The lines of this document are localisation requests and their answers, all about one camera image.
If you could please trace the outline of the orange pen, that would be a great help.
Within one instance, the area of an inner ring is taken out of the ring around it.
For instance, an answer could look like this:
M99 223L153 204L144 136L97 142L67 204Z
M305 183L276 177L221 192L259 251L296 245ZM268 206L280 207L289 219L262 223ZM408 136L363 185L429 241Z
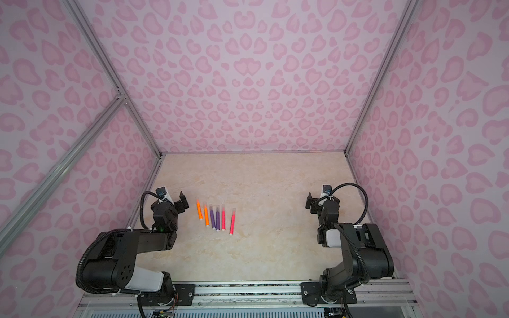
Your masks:
M203 212L201 210L201 203L200 203L200 200L198 198L196 199L196 209L197 209L197 212L198 212L199 220L204 220L204 215L203 215Z
M205 226L210 226L210 220L209 220L209 209L207 204L204 204L204 217L205 217Z

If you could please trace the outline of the purple pen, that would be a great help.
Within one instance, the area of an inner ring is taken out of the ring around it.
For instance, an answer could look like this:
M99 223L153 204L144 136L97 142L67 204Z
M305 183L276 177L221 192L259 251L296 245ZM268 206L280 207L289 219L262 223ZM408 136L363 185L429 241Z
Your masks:
M215 218L215 213L214 213L214 209L213 209L212 205L209 206L209 217L210 217L210 225L212 226L212 229L216 230L217 229L216 218Z
M220 217L220 207L216 206L216 231L221 230L221 217Z

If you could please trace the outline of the pink pen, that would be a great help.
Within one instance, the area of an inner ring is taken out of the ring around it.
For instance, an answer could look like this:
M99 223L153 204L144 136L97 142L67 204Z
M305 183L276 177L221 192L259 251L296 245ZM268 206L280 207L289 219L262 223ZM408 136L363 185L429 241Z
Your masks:
M221 231L226 231L226 211L225 211L225 205L221 206Z
M230 228L229 228L229 234L231 236L234 235L235 232L235 220L236 220L236 209L233 208L231 212L231 222L230 222Z

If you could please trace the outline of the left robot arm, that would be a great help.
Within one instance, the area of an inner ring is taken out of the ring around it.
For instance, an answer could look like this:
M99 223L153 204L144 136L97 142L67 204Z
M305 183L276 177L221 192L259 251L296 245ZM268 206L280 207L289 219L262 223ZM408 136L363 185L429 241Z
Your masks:
M178 237L178 217L189 208L183 193L174 201L161 187L144 192L140 200L141 229L103 232L85 250L78 262L76 285L89 294L132 294L174 298L175 289L167 272L154 272L136 265L137 256L173 248Z

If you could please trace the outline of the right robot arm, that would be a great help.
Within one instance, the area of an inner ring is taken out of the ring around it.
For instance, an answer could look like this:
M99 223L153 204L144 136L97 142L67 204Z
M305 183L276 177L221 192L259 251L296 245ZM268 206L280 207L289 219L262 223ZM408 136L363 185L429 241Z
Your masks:
M306 209L318 216L318 244L341 250L341 262L327 268L314 286L302 286L302 295L314 299L310 306L319 303L356 303L355 288L371 280L389 278L394 274L394 261L379 227L373 223L356 225L339 222L340 200L334 196L306 199Z

